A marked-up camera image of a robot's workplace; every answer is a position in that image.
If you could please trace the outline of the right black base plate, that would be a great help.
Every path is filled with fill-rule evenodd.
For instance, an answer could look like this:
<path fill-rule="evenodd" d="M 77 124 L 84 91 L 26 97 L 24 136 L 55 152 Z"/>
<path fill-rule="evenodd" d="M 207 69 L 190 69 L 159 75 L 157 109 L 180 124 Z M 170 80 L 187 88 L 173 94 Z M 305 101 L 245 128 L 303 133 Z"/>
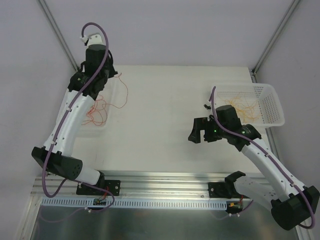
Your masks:
<path fill-rule="evenodd" d="M 249 199 L 246 195 L 239 194 L 235 189 L 235 184 L 230 182 L 208 182 L 208 194 L 210 198 L 224 198 L 224 199 L 240 199 L 244 197 Z"/>

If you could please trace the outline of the white plastic basket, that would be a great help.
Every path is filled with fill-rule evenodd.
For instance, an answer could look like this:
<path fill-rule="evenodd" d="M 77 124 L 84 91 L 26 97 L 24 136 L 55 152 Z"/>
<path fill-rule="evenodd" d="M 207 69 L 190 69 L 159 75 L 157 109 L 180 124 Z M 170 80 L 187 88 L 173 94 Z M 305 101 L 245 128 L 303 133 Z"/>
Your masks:
<path fill-rule="evenodd" d="M 85 95 L 84 92 L 67 90 L 56 121 L 59 124 L 67 113 L 59 130 L 59 136 L 95 138 L 101 135 L 106 129 L 115 90 L 116 84 L 108 83 L 95 99 Z"/>
<path fill-rule="evenodd" d="M 215 86 L 214 106 L 231 105 L 243 124 L 265 129 L 285 124 L 283 108 L 273 86 L 264 83 L 220 83 Z"/>

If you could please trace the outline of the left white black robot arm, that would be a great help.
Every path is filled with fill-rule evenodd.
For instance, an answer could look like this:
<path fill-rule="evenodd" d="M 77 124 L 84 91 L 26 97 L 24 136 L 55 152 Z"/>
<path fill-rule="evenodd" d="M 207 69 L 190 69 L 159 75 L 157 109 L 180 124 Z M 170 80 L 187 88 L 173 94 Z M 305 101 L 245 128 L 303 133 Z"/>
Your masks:
<path fill-rule="evenodd" d="M 105 189 L 105 175 L 84 166 L 82 160 L 73 158 L 76 135 L 99 93 L 109 78 L 117 74 L 113 56 L 102 43 L 90 45 L 81 64 L 84 71 L 76 72 L 67 86 L 59 116 L 51 135 L 42 147 L 34 147 L 31 155 L 42 167 L 42 173 L 51 173 L 65 180 L 87 184 L 95 195 Z"/>

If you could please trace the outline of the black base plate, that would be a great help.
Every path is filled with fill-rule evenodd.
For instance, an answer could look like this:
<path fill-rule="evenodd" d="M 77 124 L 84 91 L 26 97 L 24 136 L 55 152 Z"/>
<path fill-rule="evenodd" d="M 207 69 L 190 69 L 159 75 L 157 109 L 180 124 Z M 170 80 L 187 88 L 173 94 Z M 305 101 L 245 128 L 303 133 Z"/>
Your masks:
<path fill-rule="evenodd" d="M 208 194 L 210 198 L 224 198 L 224 199 L 240 199 L 244 197 L 249 199 L 246 195 L 239 194 L 235 189 L 235 184 L 230 182 L 208 182 Z"/>
<path fill-rule="evenodd" d="M 109 191 L 114 196 L 120 195 L 121 181 L 120 180 L 107 180 L 102 182 L 102 185 L 91 186 L 87 183 L 81 183 L 77 186 L 76 194 L 79 196 L 102 196 L 105 194 L 102 189 Z"/>

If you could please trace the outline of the aluminium mounting rail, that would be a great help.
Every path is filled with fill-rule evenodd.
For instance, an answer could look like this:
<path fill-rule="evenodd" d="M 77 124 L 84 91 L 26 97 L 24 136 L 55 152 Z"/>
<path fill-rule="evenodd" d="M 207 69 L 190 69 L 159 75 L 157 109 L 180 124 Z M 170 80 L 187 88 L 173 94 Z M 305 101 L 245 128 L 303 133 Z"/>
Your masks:
<path fill-rule="evenodd" d="M 138 171 L 103 171 L 107 180 L 120 180 L 118 198 L 130 199 L 177 199 L 209 200 L 209 182 L 222 182 L 230 173 L 179 173 L 179 172 L 138 172 Z M 261 173 L 246 173 L 259 184 L 270 184 Z M 48 192 L 54 192 L 63 179 L 50 174 L 46 178 Z M 57 197 L 76 196 L 77 183 L 66 181 Z M 35 178 L 31 196 L 44 197 L 41 177 Z"/>

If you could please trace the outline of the left aluminium frame post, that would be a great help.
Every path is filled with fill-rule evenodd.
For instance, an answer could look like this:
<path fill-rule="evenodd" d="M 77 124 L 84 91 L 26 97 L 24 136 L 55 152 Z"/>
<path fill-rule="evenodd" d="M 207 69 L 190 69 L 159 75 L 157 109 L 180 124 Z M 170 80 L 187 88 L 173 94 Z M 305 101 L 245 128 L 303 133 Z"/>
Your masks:
<path fill-rule="evenodd" d="M 38 3 L 40 9 L 42 10 L 50 28 L 53 31 L 53 34 L 55 36 L 55 38 L 57 39 L 62 51 L 64 52 L 68 62 L 70 63 L 71 67 L 76 71 L 78 69 L 78 64 L 54 18 L 54 15 L 52 13 L 52 11 L 49 8 L 49 5 L 47 3 L 46 0 L 36 0 L 36 2 Z"/>

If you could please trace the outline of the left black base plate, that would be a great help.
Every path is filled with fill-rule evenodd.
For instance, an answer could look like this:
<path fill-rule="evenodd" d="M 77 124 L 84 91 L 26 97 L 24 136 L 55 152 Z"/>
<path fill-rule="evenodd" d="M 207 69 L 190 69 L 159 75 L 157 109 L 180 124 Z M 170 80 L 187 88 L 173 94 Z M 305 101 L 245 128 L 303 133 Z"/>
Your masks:
<path fill-rule="evenodd" d="M 109 191 L 114 196 L 120 195 L 121 181 L 120 180 L 107 180 L 102 182 L 102 185 L 91 186 L 87 183 L 81 183 L 77 186 L 76 194 L 79 196 L 102 196 L 105 194 L 102 189 Z"/>

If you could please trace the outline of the left white plastic basket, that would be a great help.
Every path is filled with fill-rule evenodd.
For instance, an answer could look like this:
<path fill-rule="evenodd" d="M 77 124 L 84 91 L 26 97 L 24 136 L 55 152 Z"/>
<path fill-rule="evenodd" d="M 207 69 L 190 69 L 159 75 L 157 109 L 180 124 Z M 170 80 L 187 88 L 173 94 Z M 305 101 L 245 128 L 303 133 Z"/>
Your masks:
<path fill-rule="evenodd" d="M 95 138 L 101 135 L 106 129 L 115 90 L 116 84 L 108 83 L 95 99 L 85 95 L 84 92 L 67 90 L 56 121 L 59 124 L 67 113 L 59 130 L 59 136 Z"/>

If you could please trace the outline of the right aluminium frame post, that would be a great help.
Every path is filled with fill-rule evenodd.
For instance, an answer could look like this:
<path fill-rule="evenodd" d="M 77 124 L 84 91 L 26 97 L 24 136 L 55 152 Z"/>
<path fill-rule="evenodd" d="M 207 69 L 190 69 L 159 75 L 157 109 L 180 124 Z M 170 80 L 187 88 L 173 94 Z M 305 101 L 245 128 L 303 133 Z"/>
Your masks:
<path fill-rule="evenodd" d="M 289 23 L 290 19 L 294 15 L 295 11 L 298 9 L 301 2 L 302 2 L 301 0 L 292 0 L 291 3 L 289 4 L 280 22 L 278 23 L 270 39 L 268 40 L 265 48 L 263 49 L 257 63 L 254 65 L 254 67 L 251 70 L 251 74 L 254 78 L 256 78 L 258 71 L 262 67 L 263 63 L 266 61 L 268 55 L 271 53 L 272 49 L 274 48 L 275 44 L 277 43 L 278 39 L 282 35 L 287 24 Z"/>

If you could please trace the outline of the aluminium frame post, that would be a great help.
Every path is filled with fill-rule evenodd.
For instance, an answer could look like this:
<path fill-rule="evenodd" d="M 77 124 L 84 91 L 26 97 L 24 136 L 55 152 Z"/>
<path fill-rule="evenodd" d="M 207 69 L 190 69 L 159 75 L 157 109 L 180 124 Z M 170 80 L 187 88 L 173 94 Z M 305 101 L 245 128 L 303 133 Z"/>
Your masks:
<path fill-rule="evenodd" d="M 64 52 L 68 62 L 70 63 L 71 67 L 76 71 L 78 69 L 78 64 L 54 18 L 54 15 L 52 13 L 52 11 L 49 8 L 49 5 L 47 3 L 46 0 L 36 0 L 36 2 L 38 3 L 40 9 L 42 10 L 50 28 L 53 31 L 53 34 L 55 36 L 55 38 L 57 39 L 62 51 Z"/>
<path fill-rule="evenodd" d="M 263 49 L 257 63 L 254 65 L 254 67 L 251 70 L 251 74 L 254 78 L 256 78 L 258 71 L 262 67 L 263 63 L 266 61 L 268 55 L 271 53 L 272 49 L 274 48 L 275 44 L 277 43 L 278 39 L 282 35 L 287 24 L 289 23 L 290 19 L 294 15 L 295 11 L 298 9 L 301 2 L 302 2 L 301 0 L 292 0 L 291 3 L 289 4 L 280 22 L 278 23 L 270 39 L 268 40 L 265 48 Z"/>

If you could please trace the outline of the right white plastic basket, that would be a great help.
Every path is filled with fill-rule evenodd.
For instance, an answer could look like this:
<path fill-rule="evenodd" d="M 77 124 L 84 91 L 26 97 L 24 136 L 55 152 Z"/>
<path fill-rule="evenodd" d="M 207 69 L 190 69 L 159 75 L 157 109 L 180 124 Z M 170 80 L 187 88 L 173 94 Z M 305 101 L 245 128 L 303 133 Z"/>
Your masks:
<path fill-rule="evenodd" d="M 243 124 L 265 129 L 285 124 L 283 108 L 273 86 L 264 83 L 220 83 L 215 86 L 214 106 L 231 105 Z"/>

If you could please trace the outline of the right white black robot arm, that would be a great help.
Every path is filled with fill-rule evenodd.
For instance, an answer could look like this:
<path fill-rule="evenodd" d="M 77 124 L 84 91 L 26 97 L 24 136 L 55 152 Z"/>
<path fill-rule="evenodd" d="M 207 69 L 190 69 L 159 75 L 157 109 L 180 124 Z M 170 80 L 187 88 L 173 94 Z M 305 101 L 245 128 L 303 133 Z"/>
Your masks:
<path fill-rule="evenodd" d="M 226 139 L 259 169 L 270 184 L 270 187 L 265 187 L 245 173 L 236 171 L 224 180 L 225 197 L 244 195 L 250 198 L 270 211 L 275 222 L 284 230 L 296 226 L 312 229 L 320 199 L 318 189 L 307 187 L 290 173 L 268 150 L 261 134 L 252 125 L 241 123 L 233 106 L 223 105 L 212 112 L 208 117 L 193 120 L 188 140 L 199 144 L 201 132 L 204 132 L 203 138 L 208 143 Z"/>

